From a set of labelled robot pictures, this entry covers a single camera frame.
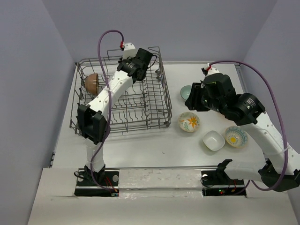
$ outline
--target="gray wall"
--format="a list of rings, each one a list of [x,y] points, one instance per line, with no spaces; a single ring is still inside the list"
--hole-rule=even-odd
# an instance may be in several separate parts
[[[104,30],[164,60],[242,60],[276,0],[43,0],[74,60],[97,56]],[[106,37],[105,49],[120,37]]]
[[[300,153],[300,1],[278,0],[244,61],[259,69],[270,82],[282,114],[289,143]],[[269,92],[262,80],[243,68],[247,89],[255,94],[279,129]],[[289,192],[300,222],[300,188]]]
[[[27,224],[73,60],[41,0],[0,2],[0,224]]]

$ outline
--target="rack wire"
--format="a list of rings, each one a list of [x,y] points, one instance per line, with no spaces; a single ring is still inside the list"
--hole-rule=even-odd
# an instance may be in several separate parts
[[[136,82],[118,99],[112,107],[111,133],[149,130],[151,128],[167,128],[172,117],[172,104],[165,77],[164,66],[159,47],[149,47],[148,50],[157,55],[157,60],[151,60],[146,78]],[[121,50],[108,50],[103,57],[106,74],[111,77],[122,57]],[[87,105],[96,96],[85,88],[85,79],[93,73],[98,73],[98,91],[105,87],[104,76],[97,58],[82,59],[76,64],[76,78],[70,118],[70,128],[75,134],[81,135],[78,129],[77,108],[80,104]]]

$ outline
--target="robotic arm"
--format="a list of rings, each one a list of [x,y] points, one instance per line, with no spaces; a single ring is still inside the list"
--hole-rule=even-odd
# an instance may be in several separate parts
[[[136,81],[142,81],[146,77],[152,57],[152,53],[142,48],[136,52],[132,43],[125,44],[123,60],[120,61],[117,70],[109,81],[110,90],[105,87],[87,106],[80,105],[78,107],[78,125],[87,145],[87,162],[84,170],[86,175],[90,176],[91,159],[94,157],[92,170],[97,182],[102,180],[105,172],[103,147],[96,155],[95,153],[110,132],[110,127],[107,125],[109,108]],[[109,102],[109,92],[112,96],[112,102]]]
[[[283,139],[267,115],[262,103],[252,94],[236,94],[230,77],[216,68],[208,71],[201,83],[193,83],[185,105],[199,112],[214,110],[240,126],[257,142],[265,162],[236,162],[226,159],[218,165],[213,179],[246,179],[262,181],[272,187],[278,180],[284,165],[284,151],[288,151],[288,166],[284,178],[275,191],[281,192],[300,184],[300,155],[290,146],[284,150]]]

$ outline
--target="square white bowl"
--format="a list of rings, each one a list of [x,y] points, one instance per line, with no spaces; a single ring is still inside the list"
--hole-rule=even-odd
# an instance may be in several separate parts
[[[225,145],[224,137],[215,130],[204,135],[203,142],[212,151],[218,151]]]

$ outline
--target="bowl with orange flower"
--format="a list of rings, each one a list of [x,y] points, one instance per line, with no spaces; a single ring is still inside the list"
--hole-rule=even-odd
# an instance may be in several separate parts
[[[199,117],[192,112],[184,112],[178,118],[178,123],[181,129],[186,132],[195,132],[200,127]]]

